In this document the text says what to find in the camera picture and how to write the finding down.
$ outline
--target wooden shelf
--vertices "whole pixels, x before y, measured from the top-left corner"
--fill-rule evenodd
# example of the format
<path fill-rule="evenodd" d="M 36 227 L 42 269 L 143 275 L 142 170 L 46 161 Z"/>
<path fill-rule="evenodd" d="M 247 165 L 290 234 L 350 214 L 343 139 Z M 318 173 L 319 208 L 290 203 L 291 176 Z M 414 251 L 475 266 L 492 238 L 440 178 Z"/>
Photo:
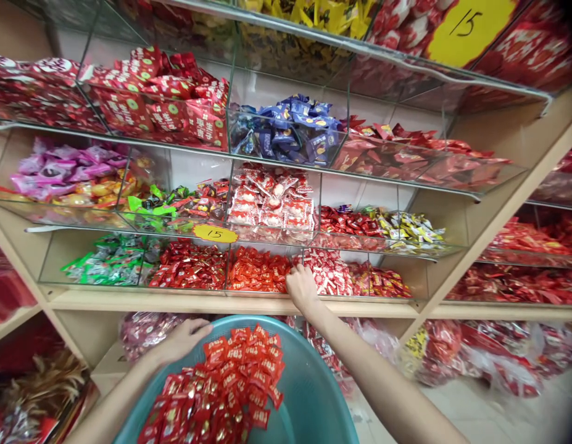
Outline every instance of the wooden shelf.
<path fill-rule="evenodd" d="M 507 303 L 442 303 L 432 310 L 429 319 L 489 319 L 496 321 L 569 321 L 572 307 Z"/>
<path fill-rule="evenodd" d="M 16 330 L 22 324 L 41 311 L 38 305 L 32 307 L 20 307 L 6 322 L 0 324 L 0 339 Z"/>
<path fill-rule="evenodd" d="M 408 304 L 325 301 L 338 316 L 371 318 L 417 317 Z M 49 302 L 55 310 L 81 311 L 169 311 L 175 313 L 215 313 L 219 315 L 299 315 L 290 299 L 247 298 L 208 295 L 174 295 L 68 290 Z"/>

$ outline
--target number 15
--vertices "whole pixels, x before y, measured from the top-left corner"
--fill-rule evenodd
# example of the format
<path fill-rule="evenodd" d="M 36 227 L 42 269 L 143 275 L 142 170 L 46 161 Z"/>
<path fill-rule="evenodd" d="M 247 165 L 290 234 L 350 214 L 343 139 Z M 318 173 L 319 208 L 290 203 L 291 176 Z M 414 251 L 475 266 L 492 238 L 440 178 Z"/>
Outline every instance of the number 15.
<path fill-rule="evenodd" d="M 452 33 L 458 28 L 458 26 L 463 22 L 463 20 L 465 20 L 468 17 L 468 15 L 471 13 L 472 10 L 473 10 L 473 8 L 471 8 L 471 9 L 469 9 L 469 11 L 467 11 L 465 16 L 463 18 L 461 18 L 460 22 L 458 22 L 457 25 L 452 29 L 452 31 L 450 31 L 449 35 L 452 35 Z M 471 35 L 471 33 L 473 32 L 473 27 L 475 26 L 473 19 L 475 17 L 477 17 L 478 15 L 483 15 L 483 13 L 482 12 L 474 12 L 473 15 L 471 16 L 471 18 L 469 18 L 466 21 L 466 23 L 469 23 L 471 25 L 471 29 L 469 29 L 469 32 L 466 34 L 457 33 L 458 37 L 467 37 L 468 35 Z"/>

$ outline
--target white and red candy wrapper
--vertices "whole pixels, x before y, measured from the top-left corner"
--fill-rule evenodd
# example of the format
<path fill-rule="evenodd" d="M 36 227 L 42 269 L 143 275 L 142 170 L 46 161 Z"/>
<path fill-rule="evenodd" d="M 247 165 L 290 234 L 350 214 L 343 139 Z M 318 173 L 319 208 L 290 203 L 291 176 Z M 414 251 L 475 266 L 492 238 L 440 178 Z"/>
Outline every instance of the white and red candy wrapper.
<path fill-rule="evenodd" d="M 312 238 L 313 189 L 304 171 L 246 162 L 233 186 L 228 222 L 242 240 L 304 245 Z"/>
<path fill-rule="evenodd" d="M 0 55 L 0 117 L 105 133 L 76 86 L 79 69 L 58 57 L 33 63 Z"/>
<path fill-rule="evenodd" d="M 307 249 L 292 259 L 294 265 L 309 266 L 317 284 L 318 294 L 353 296 L 354 283 L 349 267 L 337 250 Z"/>

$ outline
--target price tag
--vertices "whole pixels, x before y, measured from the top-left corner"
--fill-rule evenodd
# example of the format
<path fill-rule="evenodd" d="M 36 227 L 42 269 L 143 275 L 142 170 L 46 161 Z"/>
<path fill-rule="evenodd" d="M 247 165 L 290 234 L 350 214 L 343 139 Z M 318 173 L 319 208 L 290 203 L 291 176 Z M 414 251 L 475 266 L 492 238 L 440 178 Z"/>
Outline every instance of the price tag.
<path fill-rule="evenodd" d="M 429 59 L 462 68 L 483 53 L 510 23 L 517 0 L 459 0 L 436 28 Z"/>
<path fill-rule="evenodd" d="M 214 225 L 195 225 L 193 234 L 204 241 L 223 242 L 225 244 L 232 244 L 238 240 L 238 234 L 234 231 Z"/>

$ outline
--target plastic bag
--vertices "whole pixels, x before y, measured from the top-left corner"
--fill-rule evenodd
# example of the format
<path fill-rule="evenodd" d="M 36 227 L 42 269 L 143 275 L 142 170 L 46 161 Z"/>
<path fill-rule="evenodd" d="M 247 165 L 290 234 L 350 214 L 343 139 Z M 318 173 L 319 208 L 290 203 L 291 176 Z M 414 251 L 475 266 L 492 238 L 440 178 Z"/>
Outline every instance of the plastic bag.
<path fill-rule="evenodd" d="M 199 315 L 148 311 L 127 313 L 119 325 L 119 339 L 123 344 L 125 357 L 129 362 L 136 361 L 166 338 L 185 319 L 196 317 Z"/>
<path fill-rule="evenodd" d="M 526 321 L 461 321 L 463 343 L 490 353 L 535 360 L 545 340 L 537 323 Z"/>
<path fill-rule="evenodd" d="M 544 346 L 534 369 L 545 379 L 562 374 L 572 366 L 572 332 L 560 323 L 539 325 Z"/>
<path fill-rule="evenodd" d="M 444 385 L 459 376 L 462 332 L 458 322 L 426 321 L 399 352 L 399 369 L 405 376 L 430 387 Z"/>

